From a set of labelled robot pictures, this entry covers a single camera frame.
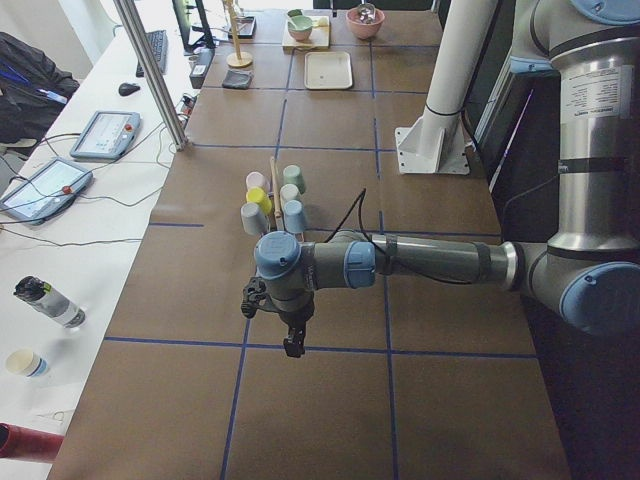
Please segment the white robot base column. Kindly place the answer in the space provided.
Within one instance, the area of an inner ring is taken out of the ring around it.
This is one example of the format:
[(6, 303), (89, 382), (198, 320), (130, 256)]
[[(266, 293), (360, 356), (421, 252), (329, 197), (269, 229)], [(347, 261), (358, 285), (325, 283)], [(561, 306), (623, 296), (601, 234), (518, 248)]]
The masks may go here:
[(470, 172), (461, 112), (492, 18), (496, 0), (450, 3), (422, 115), (395, 130), (399, 172)]

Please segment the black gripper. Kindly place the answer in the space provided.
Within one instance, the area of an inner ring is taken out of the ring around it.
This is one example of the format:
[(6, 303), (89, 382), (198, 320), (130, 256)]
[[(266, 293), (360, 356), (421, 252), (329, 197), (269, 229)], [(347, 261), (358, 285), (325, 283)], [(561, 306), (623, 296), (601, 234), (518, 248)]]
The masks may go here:
[(314, 314), (312, 292), (302, 291), (301, 295), (280, 300), (272, 297), (267, 284), (262, 278), (251, 278), (243, 288), (241, 312), (247, 318), (253, 318), (258, 311), (277, 314), (288, 327), (287, 336), (283, 339), (283, 347), (288, 357), (302, 357), (305, 354), (306, 322)]

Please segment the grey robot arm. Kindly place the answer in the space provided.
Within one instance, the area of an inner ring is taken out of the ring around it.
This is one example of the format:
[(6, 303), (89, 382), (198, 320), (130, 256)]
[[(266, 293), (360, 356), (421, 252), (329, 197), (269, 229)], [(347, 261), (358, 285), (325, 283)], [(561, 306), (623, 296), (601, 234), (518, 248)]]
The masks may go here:
[(314, 294), (415, 274), (453, 284), (518, 290), (592, 335), (639, 325), (639, 242), (629, 220), (639, 139), (639, 5), (635, 1), (520, 1), (512, 70), (561, 77), (559, 217), (545, 243), (439, 241), (339, 231), (300, 242), (263, 236), (243, 291), (246, 317), (273, 312), (287, 325), (287, 355), (304, 351)]

